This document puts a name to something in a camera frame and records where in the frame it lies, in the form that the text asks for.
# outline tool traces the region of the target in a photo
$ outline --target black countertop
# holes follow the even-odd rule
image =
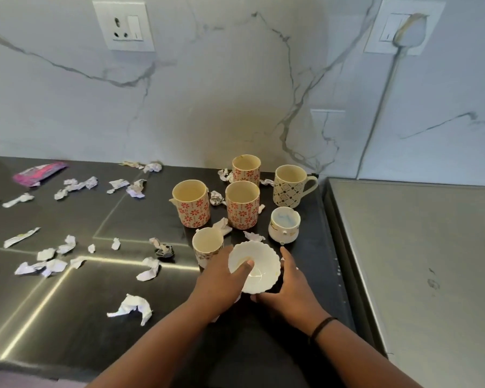
[[[50,162],[0,157],[0,200],[12,200],[26,191],[12,181],[13,174]],[[216,169],[164,166],[160,173],[143,175],[115,163],[67,163],[67,169],[30,191],[34,200],[11,208],[0,206],[0,369],[89,381],[185,301],[194,288],[200,273],[191,248],[194,230],[181,225],[168,202],[174,185],[200,179],[211,191],[224,195],[226,183]],[[99,179],[96,188],[54,200],[65,179],[84,181],[91,176]],[[272,179],[273,175],[261,177]],[[106,194],[108,182],[118,178],[130,182],[146,178],[146,197],[134,199],[123,189]],[[272,187],[260,190],[266,208],[250,231],[267,236],[275,205]],[[288,248],[322,306],[354,329],[319,191],[304,197],[297,211],[302,217],[300,235]],[[211,212],[207,226],[225,217],[226,207],[212,207]],[[2,248],[5,240],[35,227],[41,227],[35,235]],[[82,255],[93,260],[47,279],[39,274],[13,274],[21,262],[35,262],[40,250],[64,244],[68,234],[76,237],[78,245],[63,259]],[[118,251],[111,249],[114,237],[121,241]],[[146,269],[140,262],[154,256],[148,242],[151,237],[173,245],[175,259],[162,267],[157,278],[139,282],[136,275]],[[242,231],[233,230],[225,244],[245,240]],[[265,242],[278,251],[276,242]],[[96,245],[95,254],[88,253],[90,244]],[[279,280],[272,291],[278,291],[280,284]],[[126,293],[149,301],[153,315],[144,327],[139,313],[106,317],[118,309]],[[306,345],[303,334],[243,294],[207,327],[173,386],[302,387],[328,382],[340,383],[330,364]]]

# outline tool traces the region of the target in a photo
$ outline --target mug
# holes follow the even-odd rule
[[[208,189],[197,179],[177,184],[173,189],[173,198],[169,201],[178,209],[179,219],[186,227],[198,228],[210,219]]]
[[[304,191],[308,180],[314,181],[311,188]],[[305,195],[311,193],[318,187],[318,179],[314,176],[307,176],[301,167],[293,164],[280,166],[275,172],[275,186],[273,188],[273,202],[278,207],[295,208]]]
[[[223,233],[218,228],[206,227],[196,230],[196,234],[192,237],[192,248],[201,268],[206,268],[208,260],[219,253],[223,242]]]
[[[235,181],[226,188],[226,208],[230,226],[246,230],[259,218],[259,187],[249,181]]]
[[[296,240],[299,227],[300,214],[289,207],[278,207],[271,213],[268,232],[272,239],[284,245]]]
[[[233,181],[250,181],[259,186],[260,159],[254,155],[240,155],[232,161]]]

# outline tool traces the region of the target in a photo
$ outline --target black wristband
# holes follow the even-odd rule
[[[337,320],[336,317],[327,317],[326,319],[324,319],[317,327],[316,329],[314,330],[314,332],[312,332],[312,335],[310,336],[309,338],[309,345],[311,345],[312,343],[314,343],[316,341],[316,337],[319,335],[319,333],[322,331],[323,328],[325,328],[325,326],[330,323],[331,321],[333,320]]]

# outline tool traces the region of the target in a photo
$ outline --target countertop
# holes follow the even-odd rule
[[[425,388],[485,387],[485,187],[330,185],[388,358]]]
[[[0,157],[1,201],[26,191],[12,181],[13,174],[50,162]],[[34,200],[11,208],[0,206],[0,369],[89,381],[185,301],[200,274],[191,248],[194,230],[181,225],[168,202],[174,185],[200,179],[211,191],[224,195],[226,184],[216,169],[164,166],[160,173],[143,175],[115,163],[67,163],[67,169],[32,189]],[[65,179],[84,181],[91,176],[99,179],[97,188],[54,200]],[[130,182],[146,178],[146,197],[132,198],[123,189],[106,194],[108,182],[118,178]],[[252,231],[267,236],[274,208],[272,187],[260,190],[266,208]],[[302,216],[300,235],[289,249],[320,303],[354,329],[319,191],[304,197],[297,211]],[[208,226],[226,216],[225,206],[212,207],[211,212]],[[2,248],[6,239],[35,227],[41,227],[38,233]],[[21,262],[35,262],[38,251],[64,244],[68,234],[76,237],[78,245],[63,259],[88,257],[81,268],[67,268],[47,279],[39,274],[13,274]],[[121,241],[118,251],[110,247],[114,237]],[[157,278],[139,282],[136,275],[146,269],[142,259],[154,256],[148,242],[151,237],[173,245],[175,259],[163,264]],[[245,240],[241,231],[233,230],[225,244]],[[278,251],[276,242],[265,242]],[[91,243],[97,246],[95,254],[87,251]],[[280,284],[279,280],[272,291],[278,291]],[[149,301],[153,315],[144,327],[139,313],[106,317],[118,309],[126,293]],[[173,386],[302,387],[326,386],[328,381],[339,384],[330,364],[306,345],[303,334],[243,294],[207,327]]]

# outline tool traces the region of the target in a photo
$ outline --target pink wrapper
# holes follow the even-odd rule
[[[68,167],[64,162],[54,162],[51,164],[43,164],[30,169],[26,169],[21,173],[13,175],[13,181],[26,187],[35,186],[36,183],[51,176],[61,169]]]

